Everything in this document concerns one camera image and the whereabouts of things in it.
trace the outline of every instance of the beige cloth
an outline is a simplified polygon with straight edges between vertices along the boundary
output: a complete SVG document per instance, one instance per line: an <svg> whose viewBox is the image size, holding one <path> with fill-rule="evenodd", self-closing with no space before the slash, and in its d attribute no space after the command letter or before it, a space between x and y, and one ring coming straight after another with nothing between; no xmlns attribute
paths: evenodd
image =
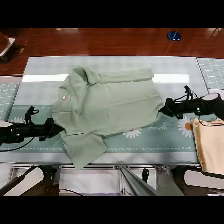
<svg viewBox="0 0 224 224"><path fill-rule="evenodd" d="M198 118L194 119L193 132L202 170L224 174L224 126L212 126L224 125L224 121L201 121L201 123Z"/></svg>

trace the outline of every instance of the long-sleeve shirt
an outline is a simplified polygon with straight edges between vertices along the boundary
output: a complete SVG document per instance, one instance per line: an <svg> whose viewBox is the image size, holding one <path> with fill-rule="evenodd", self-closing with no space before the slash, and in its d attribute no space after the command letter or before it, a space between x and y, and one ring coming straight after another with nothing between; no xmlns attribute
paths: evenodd
<svg viewBox="0 0 224 224"><path fill-rule="evenodd" d="M99 74L76 67L59 87L55 123L76 169L107 150L102 136L155 122L163 102L151 69Z"/></svg>

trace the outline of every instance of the metal bar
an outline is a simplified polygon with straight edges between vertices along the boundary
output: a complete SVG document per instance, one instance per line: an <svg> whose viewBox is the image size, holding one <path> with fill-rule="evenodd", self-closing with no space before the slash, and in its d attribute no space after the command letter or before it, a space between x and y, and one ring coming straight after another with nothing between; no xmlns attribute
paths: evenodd
<svg viewBox="0 0 224 224"><path fill-rule="evenodd" d="M122 166L120 171L134 196L161 196L158 191L154 190L126 167Z"/></svg>

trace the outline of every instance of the brown wooden surface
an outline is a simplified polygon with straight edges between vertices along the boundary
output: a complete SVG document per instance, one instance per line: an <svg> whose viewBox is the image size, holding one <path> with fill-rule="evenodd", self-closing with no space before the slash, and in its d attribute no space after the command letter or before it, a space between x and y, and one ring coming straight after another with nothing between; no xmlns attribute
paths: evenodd
<svg viewBox="0 0 224 224"><path fill-rule="evenodd" d="M0 28L20 45L0 61L0 75L23 74L31 56L141 55L224 58L224 29L218 28ZM170 31L182 40L167 38Z"/></svg>

